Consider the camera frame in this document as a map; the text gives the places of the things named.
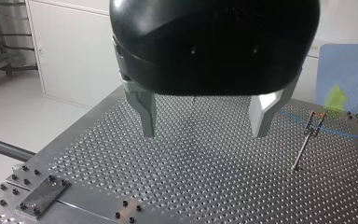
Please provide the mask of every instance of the aluminum surface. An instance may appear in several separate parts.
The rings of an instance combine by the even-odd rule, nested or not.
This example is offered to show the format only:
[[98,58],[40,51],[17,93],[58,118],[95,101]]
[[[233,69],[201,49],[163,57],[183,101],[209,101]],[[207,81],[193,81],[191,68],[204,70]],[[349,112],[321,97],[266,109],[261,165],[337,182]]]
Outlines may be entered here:
[[0,218],[6,217],[5,214],[10,211],[14,211],[14,208],[28,196],[29,192],[12,186],[8,183],[2,183],[0,185],[0,201],[5,200],[5,203],[0,204]]
[[[291,174],[306,121],[277,114],[253,138],[247,97],[159,96],[157,137],[143,138],[122,91],[26,162],[70,179],[60,202],[117,223],[358,223],[358,140],[320,132]],[[283,111],[307,120],[311,109],[324,112]],[[333,112],[323,127],[358,134]]]

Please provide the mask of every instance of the metal rod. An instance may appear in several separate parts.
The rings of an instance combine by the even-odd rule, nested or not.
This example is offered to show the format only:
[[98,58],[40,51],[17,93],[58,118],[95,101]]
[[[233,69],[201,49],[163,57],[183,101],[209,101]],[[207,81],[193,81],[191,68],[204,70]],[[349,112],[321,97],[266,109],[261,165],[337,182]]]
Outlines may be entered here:
[[304,134],[307,134],[308,131],[309,131],[309,128],[310,128],[310,125],[312,124],[312,118],[313,116],[315,115],[315,112],[314,111],[311,111],[310,112],[310,117],[308,118],[308,123],[307,123],[307,126],[305,126],[305,129],[304,129]]
[[313,134],[314,136],[318,136],[318,133],[322,128],[322,124],[323,124],[325,118],[326,118],[326,114],[324,114],[322,116],[321,120],[319,121],[318,128],[316,129],[315,133]]
[[313,135],[313,132],[314,132],[314,131],[315,131],[315,130],[314,130],[313,128],[310,128],[310,132],[309,132],[309,134],[307,135],[307,137],[305,138],[304,144],[303,144],[303,146],[301,147],[300,152],[298,153],[298,156],[297,156],[297,159],[296,159],[296,161],[295,161],[295,164],[293,164],[293,166],[292,166],[292,172],[293,172],[294,170],[296,170],[296,168],[297,168],[297,166],[298,166],[298,163],[299,163],[300,160],[301,160],[302,154],[304,153],[305,148],[307,147],[307,143],[309,142],[310,137]]
[[0,141],[0,154],[18,161],[28,161],[35,153]]

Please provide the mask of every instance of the cabinet door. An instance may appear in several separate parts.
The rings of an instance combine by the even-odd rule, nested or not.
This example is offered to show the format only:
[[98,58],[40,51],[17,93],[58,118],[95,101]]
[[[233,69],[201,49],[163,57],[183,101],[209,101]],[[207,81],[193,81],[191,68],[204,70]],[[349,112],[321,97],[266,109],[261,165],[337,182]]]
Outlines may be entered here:
[[30,1],[45,94],[91,107],[120,84],[108,16]]

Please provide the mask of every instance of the perforated metal table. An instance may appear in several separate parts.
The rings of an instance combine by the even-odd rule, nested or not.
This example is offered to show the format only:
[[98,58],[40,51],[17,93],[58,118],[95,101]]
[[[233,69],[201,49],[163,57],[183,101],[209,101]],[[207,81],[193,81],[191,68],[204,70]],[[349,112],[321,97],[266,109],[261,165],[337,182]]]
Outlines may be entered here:
[[[332,132],[291,174],[298,118],[325,110],[293,100],[253,138],[249,100],[158,96],[157,137],[143,138],[119,88],[5,181],[0,223],[358,223],[358,139],[337,134],[358,134],[358,121],[329,111]],[[38,220],[16,212],[48,175],[70,186]]]

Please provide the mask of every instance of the black screw head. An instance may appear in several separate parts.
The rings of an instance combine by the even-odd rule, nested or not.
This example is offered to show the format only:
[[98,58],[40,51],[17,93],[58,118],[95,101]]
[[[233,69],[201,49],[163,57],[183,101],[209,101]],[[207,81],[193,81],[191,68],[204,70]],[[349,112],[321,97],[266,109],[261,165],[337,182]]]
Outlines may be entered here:
[[20,209],[25,209],[27,205],[25,203],[20,203]]
[[7,203],[6,203],[5,200],[2,199],[2,200],[0,201],[0,204],[1,204],[2,206],[5,206]]
[[34,208],[33,211],[34,211],[34,214],[35,214],[35,215],[39,214],[39,212],[40,212],[40,211],[39,211],[39,208]]

